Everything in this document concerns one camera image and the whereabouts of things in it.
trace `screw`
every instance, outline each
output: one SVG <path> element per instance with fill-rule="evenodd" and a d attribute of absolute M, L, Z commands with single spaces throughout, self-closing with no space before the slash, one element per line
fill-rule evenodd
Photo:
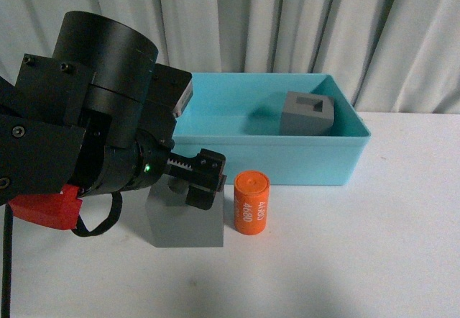
<path fill-rule="evenodd" d="M 61 64 L 59 65 L 59 69 L 60 69 L 62 72 L 70 73 L 70 72 L 72 71 L 72 65 L 67 64 L 67 63 L 61 63 Z"/>
<path fill-rule="evenodd" d="M 4 176 L 3 178 L 0 178 L 0 190 L 7 188 L 10 183 L 11 181 L 6 176 Z"/>
<path fill-rule="evenodd" d="M 31 55 L 25 55 L 22 62 L 26 65 L 34 65 L 35 59 Z"/>
<path fill-rule="evenodd" d="M 18 125 L 18 126 L 13 127 L 11 134 L 13 135 L 14 138 L 21 138 L 22 136 L 26 134 L 26 129 Z"/>

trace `gray block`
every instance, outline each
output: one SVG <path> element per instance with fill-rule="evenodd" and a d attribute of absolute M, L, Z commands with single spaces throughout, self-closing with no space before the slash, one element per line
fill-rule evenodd
<path fill-rule="evenodd" d="M 294 91 L 287 92 L 281 114 L 281 135 L 328 135 L 333 123 L 333 97 Z"/>
<path fill-rule="evenodd" d="M 224 246 L 224 192 L 218 192 L 209 210 L 185 204 L 186 187 L 168 186 L 163 175 L 152 186 L 145 205 L 155 247 Z"/>

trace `white table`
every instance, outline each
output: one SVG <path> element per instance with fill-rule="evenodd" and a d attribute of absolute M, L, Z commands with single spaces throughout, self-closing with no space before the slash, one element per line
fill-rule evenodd
<path fill-rule="evenodd" d="M 273 186 L 267 229 L 223 248 L 148 243 L 148 190 L 81 239 L 15 219 L 13 317 L 460 317 L 460 115 L 361 113 L 345 186 Z M 85 201 L 88 227 L 109 197 Z"/>

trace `black cable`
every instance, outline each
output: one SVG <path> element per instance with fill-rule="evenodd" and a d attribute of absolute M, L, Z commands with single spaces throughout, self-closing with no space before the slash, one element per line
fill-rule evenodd
<path fill-rule="evenodd" d="M 107 218 L 100 223 L 94 230 L 89 231 L 83 220 L 78 216 L 77 227 L 72 230 L 73 234 L 79 237 L 95 237 L 101 235 L 111 229 L 119 220 L 121 215 L 121 208 L 123 207 L 123 197 L 119 192 L 112 193 L 112 206 L 110 208 Z"/>
<path fill-rule="evenodd" d="M 5 204 L 3 226 L 3 276 L 1 279 L 1 318 L 9 318 L 12 297 L 13 210 Z"/>

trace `plastic tray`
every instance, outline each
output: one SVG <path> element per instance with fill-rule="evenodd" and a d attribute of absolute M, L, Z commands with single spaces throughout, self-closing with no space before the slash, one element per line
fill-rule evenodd
<path fill-rule="evenodd" d="M 287 91 L 333 96 L 331 135 L 280 136 Z M 181 155 L 223 153 L 227 183 L 253 169 L 272 185 L 343 185 L 369 139 L 331 76 L 297 73 L 194 73 L 193 98 L 174 135 Z"/>

